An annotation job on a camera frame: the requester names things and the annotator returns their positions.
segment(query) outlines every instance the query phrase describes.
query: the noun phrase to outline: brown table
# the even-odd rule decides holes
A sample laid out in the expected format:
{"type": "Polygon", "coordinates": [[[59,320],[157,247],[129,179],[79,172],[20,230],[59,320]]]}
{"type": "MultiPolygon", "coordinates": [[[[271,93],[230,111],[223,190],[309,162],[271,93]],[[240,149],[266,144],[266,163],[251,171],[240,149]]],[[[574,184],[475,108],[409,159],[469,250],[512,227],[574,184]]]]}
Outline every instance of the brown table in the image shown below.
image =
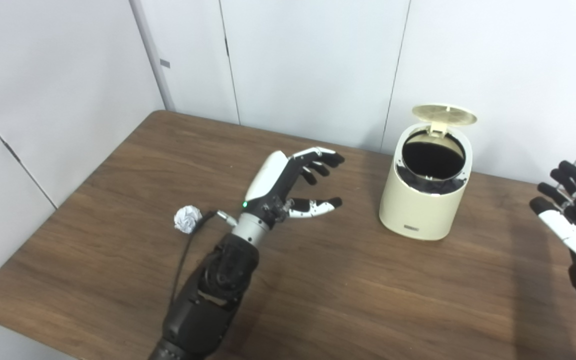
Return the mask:
{"type": "MultiPolygon", "coordinates": [[[[237,215],[274,150],[314,144],[154,112],[0,269],[0,325],[84,360],[144,360],[161,335],[184,205],[237,215]]],[[[565,247],[528,208],[532,184],[473,174],[452,232],[390,232],[378,205],[391,158],[346,162],[300,198],[343,207],[275,227],[212,359],[576,359],[565,247]]],[[[182,279],[228,227],[210,221],[182,279]]]]}

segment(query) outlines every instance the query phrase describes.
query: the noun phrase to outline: black robotic finger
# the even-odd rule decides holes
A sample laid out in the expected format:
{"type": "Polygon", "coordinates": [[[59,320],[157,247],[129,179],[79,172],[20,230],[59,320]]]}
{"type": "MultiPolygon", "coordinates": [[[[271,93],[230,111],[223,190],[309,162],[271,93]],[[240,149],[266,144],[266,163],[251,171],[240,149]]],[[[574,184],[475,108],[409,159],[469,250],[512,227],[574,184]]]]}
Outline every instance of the black robotic finger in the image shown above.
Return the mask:
{"type": "Polygon", "coordinates": [[[576,183],[576,166],[564,160],[559,163],[559,170],[566,174],[567,177],[572,178],[572,180],[576,183]]]}
{"type": "Polygon", "coordinates": [[[301,168],[301,176],[306,179],[306,182],[310,185],[317,184],[317,178],[313,175],[313,172],[310,171],[306,166],[301,168]]]}
{"type": "Polygon", "coordinates": [[[566,189],[567,193],[575,199],[576,198],[576,184],[573,182],[570,176],[567,176],[564,171],[556,168],[550,172],[550,177],[556,180],[559,184],[562,184],[564,189],[566,189]]]}
{"type": "Polygon", "coordinates": [[[313,162],[309,163],[307,165],[307,167],[313,169],[314,171],[319,173],[321,176],[330,175],[330,170],[326,166],[324,166],[324,164],[322,164],[321,162],[313,161],[313,162]]]}
{"type": "Polygon", "coordinates": [[[324,164],[329,167],[336,168],[339,164],[342,164],[346,159],[336,152],[323,152],[319,158],[324,164]]]}
{"type": "Polygon", "coordinates": [[[541,182],[537,185],[537,190],[545,196],[551,198],[560,207],[571,223],[576,224],[576,211],[574,210],[573,203],[564,194],[557,190],[556,187],[541,182]]]}
{"type": "Polygon", "coordinates": [[[529,205],[530,209],[532,209],[535,215],[541,215],[542,213],[548,212],[549,210],[558,211],[557,207],[555,207],[553,203],[546,200],[545,198],[542,198],[541,196],[537,196],[536,198],[530,200],[529,205]]]}
{"type": "Polygon", "coordinates": [[[537,191],[544,194],[548,198],[551,198],[552,200],[554,200],[555,203],[557,205],[559,205],[560,208],[564,208],[564,207],[568,207],[569,205],[572,205],[572,203],[569,201],[569,199],[567,199],[566,196],[564,196],[562,193],[560,193],[557,190],[557,187],[554,187],[550,184],[547,184],[545,182],[540,182],[537,185],[537,191]]]}

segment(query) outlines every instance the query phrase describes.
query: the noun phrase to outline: black cable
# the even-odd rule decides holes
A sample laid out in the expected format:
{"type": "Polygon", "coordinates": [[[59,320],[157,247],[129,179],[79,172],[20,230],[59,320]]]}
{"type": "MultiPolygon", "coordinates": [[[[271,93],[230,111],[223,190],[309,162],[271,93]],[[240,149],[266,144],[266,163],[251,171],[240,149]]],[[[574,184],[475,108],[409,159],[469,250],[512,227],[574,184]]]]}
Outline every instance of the black cable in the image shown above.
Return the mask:
{"type": "Polygon", "coordinates": [[[217,214],[217,211],[208,211],[206,215],[197,221],[197,224],[194,226],[194,229],[188,235],[188,240],[185,242],[185,247],[183,248],[183,252],[181,253],[181,257],[179,258],[179,264],[176,267],[176,274],[174,274],[174,280],[172,282],[172,291],[170,292],[170,304],[168,308],[172,307],[173,303],[175,302],[175,296],[177,295],[177,285],[179,282],[179,276],[181,275],[181,269],[184,267],[184,262],[186,261],[186,256],[188,255],[188,250],[190,249],[190,243],[192,243],[195,234],[197,231],[204,226],[204,224],[210,220],[212,217],[217,214]]]}

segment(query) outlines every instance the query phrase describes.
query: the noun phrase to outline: cream trash can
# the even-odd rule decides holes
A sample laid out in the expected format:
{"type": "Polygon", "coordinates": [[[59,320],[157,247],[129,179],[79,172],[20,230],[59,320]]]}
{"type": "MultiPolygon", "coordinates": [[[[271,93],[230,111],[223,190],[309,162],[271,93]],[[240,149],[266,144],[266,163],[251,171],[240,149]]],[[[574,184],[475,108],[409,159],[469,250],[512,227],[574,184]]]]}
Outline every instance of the cream trash can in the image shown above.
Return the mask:
{"type": "Polygon", "coordinates": [[[471,125],[477,117],[443,104],[419,105],[412,112],[426,123],[412,125],[399,138],[379,218],[405,237],[439,240],[450,232],[473,167],[471,143],[449,126],[471,125]]]}

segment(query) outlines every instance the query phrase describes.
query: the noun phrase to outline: crumpled paper ball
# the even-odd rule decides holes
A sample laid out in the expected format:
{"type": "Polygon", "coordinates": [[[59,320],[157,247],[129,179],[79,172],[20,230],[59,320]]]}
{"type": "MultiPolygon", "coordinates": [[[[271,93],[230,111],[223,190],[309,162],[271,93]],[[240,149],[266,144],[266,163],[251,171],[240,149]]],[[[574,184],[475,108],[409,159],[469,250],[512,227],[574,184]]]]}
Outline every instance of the crumpled paper ball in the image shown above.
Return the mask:
{"type": "Polygon", "coordinates": [[[202,212],[192,205],[186,205],[174,214],[174,228],[182,233],[190,234],[202,218],[202,212]]]}

